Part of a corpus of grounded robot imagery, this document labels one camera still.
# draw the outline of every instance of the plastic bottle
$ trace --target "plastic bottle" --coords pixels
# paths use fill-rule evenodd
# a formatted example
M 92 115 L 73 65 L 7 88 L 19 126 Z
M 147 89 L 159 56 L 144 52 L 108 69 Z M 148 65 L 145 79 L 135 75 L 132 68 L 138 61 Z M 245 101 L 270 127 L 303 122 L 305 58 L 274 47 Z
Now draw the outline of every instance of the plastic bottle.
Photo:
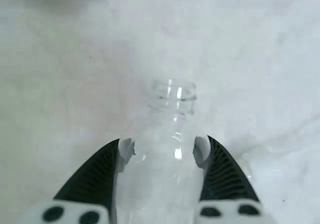
M 149 114 L 118 144 L 113 223 L 192 223 L 211 151 L 193 123 L 195 93 L 189 82 L 153 83 Z

